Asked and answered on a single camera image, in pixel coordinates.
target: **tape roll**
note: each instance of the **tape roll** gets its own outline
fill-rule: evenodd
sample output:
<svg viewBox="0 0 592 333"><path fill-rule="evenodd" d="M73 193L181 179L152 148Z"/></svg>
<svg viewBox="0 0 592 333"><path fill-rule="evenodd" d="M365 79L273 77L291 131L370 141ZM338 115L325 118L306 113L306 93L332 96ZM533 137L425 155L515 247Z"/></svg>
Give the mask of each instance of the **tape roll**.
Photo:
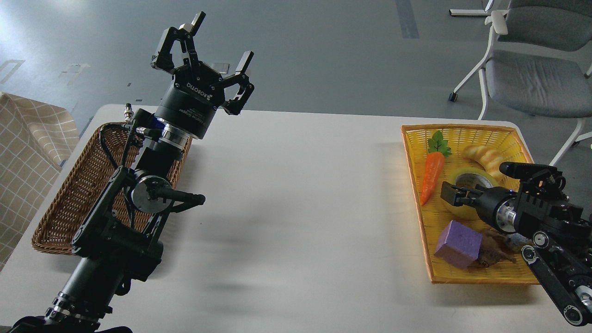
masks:
<svg viewBox="0 0 592 333"><path fill-rule="evenodd" d="M499 186L497 180L495 180L490 174L487 172L473 168L472 166L466 166L463 168L458 168L451 173L450 177L446 180L451 184L455 184L461 187L471 187L475 188L477 184L486 187L496 187ZM455 207L444 200L444 207L451 212L454 216L461 220L478 220L479 216L473 207L469 206L461 206Z"/></svg>

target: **wicker basket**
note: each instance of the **wicker basket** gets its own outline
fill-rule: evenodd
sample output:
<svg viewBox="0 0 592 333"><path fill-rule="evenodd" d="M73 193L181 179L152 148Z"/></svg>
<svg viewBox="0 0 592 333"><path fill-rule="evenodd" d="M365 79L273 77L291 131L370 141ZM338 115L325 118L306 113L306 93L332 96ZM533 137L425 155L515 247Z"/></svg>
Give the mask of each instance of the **wicker basket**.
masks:
<svg viewBox="0 0 592 333"><path fill-rule="evenodd" d="M485 268L479 266L477 263L473 263L466 270L458 269L433 255L441 231L444 230L452 219L455 219L454 215L445 209L444 201L440 199L440 187L436 187L432 198L424 206L419 205L419 195L427 156L427 141L432 138L432 135L437 130L442 131L453 153L453 155L446 159L440 180L447 179L451 172L454 172L454 170L460 167L483 169L478 163L465 159L460 155L462 150L468 145L491 146L499 150L506 161L532 163L532 158L520 136L511 127L463 124L433 124L401 127L416 200L427 272L432 283L538 284L537 279L522 260L520 254L514 254L517 261L515 264L503 260ZM500 185L517 190L520 183L518 180L504 177ZM480 220L462 220L460 222L477 231L488 228Z"/></svg>
<svg viewBox="0 0 592 333"><path fill-rule="evenodd" d="M41 222L35 230L32 238L33 248L50 254L71 254L72 237L84 221L86 215L98 199L113 174L113 166L99 144L98 128L84 147L74 167L60 187L57 196L41 218ZM127 140L127 132L117 129L105 129L105 142L114 159L120 161L123 156L123 148ZM168 179L173 188L179 179L181 168L185 162L187 152L191 147L191 139L187 141L181 161L175 161ZM131 147L128 153L126 166L130 166L137 156L139 149ZM113 209L116 209L121 221L129 226L126 206L123 195L120 192L115 199ZM144 228L150 215L136 212L135 228Z"/></svg>

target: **brown wicker basket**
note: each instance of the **brown wicker basket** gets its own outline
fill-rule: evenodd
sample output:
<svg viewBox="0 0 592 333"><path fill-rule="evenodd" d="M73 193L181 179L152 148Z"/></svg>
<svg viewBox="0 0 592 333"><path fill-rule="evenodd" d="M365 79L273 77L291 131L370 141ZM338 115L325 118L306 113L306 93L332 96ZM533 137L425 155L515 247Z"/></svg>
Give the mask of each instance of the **brown wicker basket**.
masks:
<svg viewBox="0 0 592 333"><path fill-rule="evenodd" d="M32 238L33 248L37 251L50 254L71 254L72 237L84 221L86 215L98 199L113 174L113 166L109 162L99 142L99 127L84 147L74 167L60 187L57 196L53 199L45 215L41 218ZM105 129L105 142L116 161L123 156L124 145L127 140L127 132L117 129ZM168 179L175 188L181 168L185 162L187 152L191 147L191 139L187 141L183 149L181 161L175 161ZM130 166L137 156L139 149L132 146L126 160L126 166ZM113 204L122 223L129 226L126 205L122 193L119 193ZM136 212L135 228L142 230L150 215Z"/></svg>

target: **brown object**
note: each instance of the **brown object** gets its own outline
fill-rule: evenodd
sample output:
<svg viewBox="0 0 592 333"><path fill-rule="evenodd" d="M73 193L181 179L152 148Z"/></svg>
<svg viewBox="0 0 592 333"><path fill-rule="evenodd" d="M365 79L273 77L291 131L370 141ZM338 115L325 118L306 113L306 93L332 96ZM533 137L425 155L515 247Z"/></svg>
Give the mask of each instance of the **brown object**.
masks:
<svg viewBox="0 0 592 333"><path fill-rule="evenodd" d="M71 254L72 245L70 243L74 233L91 211L92 206L113 174L113 166L99 143L101 127L95 131L84 147L70 174L33 233L31 241L33 248L37 251L51 254ZM127 132L118 129L107 129L104 131L104 136L113 158L120 162L127 140ZM168 174L168 179L173 188L175 188L179 179L181 168L190 147L191 139L187 141L183 149L183 158L181 161L175 161ZM138 151L137 147L130 147L126 160L127 167L134 161ZM122 193L119 193L116 197L113 209L120 212L118 217L123 224L129 226L130 221ZM149 218L150 214L136 212L136 230L142 230Z"/></svg>
<svg viewBox="0 0 592 333"><path fill-rule="evenodd" d="M503 241L505 240L504 236L494 230L485 230L481 232L481 235L483 238L479 248L479 257L477 258L479 264L484 267L489 267L503 259L516 263L516 259L502 251L500 244L495 240L495 238L498 238Z"/></svg>

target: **orange carrot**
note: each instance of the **orange carrot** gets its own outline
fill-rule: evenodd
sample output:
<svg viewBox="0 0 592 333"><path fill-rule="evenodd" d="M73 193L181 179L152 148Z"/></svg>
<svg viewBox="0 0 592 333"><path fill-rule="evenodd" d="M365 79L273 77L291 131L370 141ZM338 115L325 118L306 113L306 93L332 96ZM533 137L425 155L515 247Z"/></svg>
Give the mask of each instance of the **orange carrot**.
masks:
<svg viewBox="0 0 592 333"><path fill-rule="evenodd" d="M423 173L422 194L419 197L419 204L422 206L434 194L436 183L442 169L444 169L445 157L452 154L450 147L448 147L448 140L444 140L440 131L436 131L427 142L429 148L427 150L426 169Z"/></svg>

